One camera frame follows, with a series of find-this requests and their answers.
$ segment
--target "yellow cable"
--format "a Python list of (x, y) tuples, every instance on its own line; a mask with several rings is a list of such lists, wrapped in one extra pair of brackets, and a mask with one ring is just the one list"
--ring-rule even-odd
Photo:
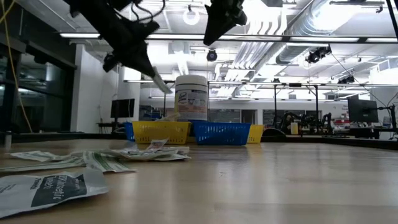
[(1, 3), (2, 3), (2, 17), (0, 18), (0, 24), (2, 23), (3, 20), (6, 19), (6, 16), (11, 11), (12, 7), (14, 6), (15, 0), (12, 0), (10, 7), (8, 7), (6, 12), (4, 12), (4, 0), (2, 0)]
[(4, 19), (4, 25), (6, 26), (6, 37), (7, 37), (7, 45), (8, 45), (8, 54), (9, 54), (9, 56), (10, 56), (10, 63), (11, 63), (11, 68), (12, 68), (12, 74), (14, 75), (14, 81), (15, 81), (15, 88), (17, 89), (17, 94), (18, 94), (18, 99), (19, 99), (19, 103), (21, 104), (21, 108), (22, 108), (22, 112), (23, 112), (23, 114), (24, 114), (24, 117), (25, 117), (25, 120), (26, 120), (26, 123), (27, 123), (27, 125), (28, 125), (28, 127), (29, 127), (29, 131), (31, 132), (31, 133), (33, 133), (33, 131), (32, 131), (32, 127), (30, 126), (30, 123), (29, 123), (29, 119), (27, 119), (27, 116), (26, 116), (26, 112), (25, 112), (25, 108), (24, 108), (24, 105), (22, 104), (22, 98), (21, 98), (21, 95), (19, 94), (19, 92), (18, 92), (18, 89), (19, 89), (19, 87), (18, 87), (18, 79), (17, 79), (17, 75), (16, 75), (16, 72), (15, 72), (15, 67), (14, 67), (14, 61), (13, 61), (13, 59), (12, 59), (12, 53), (11, 53), (11, 44), (10, 44), (10, 38), (9, 38), (9, 35), (8, 35), (8, 26), (7, 26), (7, 19), (6, 19), (6, 12), (4, 11), (4, 1), (2, 2), (2, 13), (3, 13), (3, 17), (0, 19), (0, 23), (1, 23), (1, 21)]

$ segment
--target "wooden table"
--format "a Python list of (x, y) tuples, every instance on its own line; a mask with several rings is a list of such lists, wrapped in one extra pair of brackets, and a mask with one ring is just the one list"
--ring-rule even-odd
[[(54, 141), (15, 144), (12, 151), (68, 154), (125, 145)], [(129, 163), (137, 173), (105, 174), (108, 194), (0, 223), (398, 223), (396, 152), (284, 143), (191, 146), (191, 152), (192, 160), (185, 162)], [(0, 158), (0, 166), (26, 163), (31, 162)]]

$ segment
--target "container lid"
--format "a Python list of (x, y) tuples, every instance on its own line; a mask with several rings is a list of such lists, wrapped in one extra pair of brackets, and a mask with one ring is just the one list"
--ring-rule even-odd
[(181, 75), (175, 79), (175, 84), (199, 84), (207, 86), (207, 78), (201, 75)]

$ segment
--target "white wall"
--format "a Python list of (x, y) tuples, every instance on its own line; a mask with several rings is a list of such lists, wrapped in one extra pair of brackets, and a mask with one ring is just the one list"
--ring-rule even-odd
[[(154, 108), (163, 108), (164, 101), (158, 99), (141, 98), (141, 105), (151, 105)], [(322, 114), (331, 113), (332, 118), (340, 118), (346, 113), (347, 102), (319, 102)], [(174, 108), (174, 100), (166, 99), (166, 108)], [(210, 101), (210, 109), (237, 109), (257, 110), (257, 123), (262, 124), (262, 111), (273, 110), (273, 101)], [(315, 110), (315, 102), (278, 101), (278, 110)]]
[(135, 70), (130, 68), (122, 68), (119, 75), (119, 87), (118, 87), (118, 100), (135, 99), (134, 101), (134, 114), (132, 118), (121, 118), (121, 121), (138, 121), (139, 118), (139, 97), (141, 84), (140, 83), (126, 83), (125, 79), (129, 80), (140, 80), (141, 73), (137, 73)]
[(119, 75), (114, 71), (106, 73), (84, 45), (76, 47), (76, 65), (71, 131), (99, 133), (100, 118), (111, 122), (111, 103), (118, 93)]

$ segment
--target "computer monitor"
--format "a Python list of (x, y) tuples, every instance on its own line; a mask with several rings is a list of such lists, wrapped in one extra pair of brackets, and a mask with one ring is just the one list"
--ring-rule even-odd
[(348, 99), (348, 114), (350, 122), (379, 122), (376, 101)]
[(135, 99), (113, 100), (111, 117), (112, 118), (132, 118), (134, 116)]

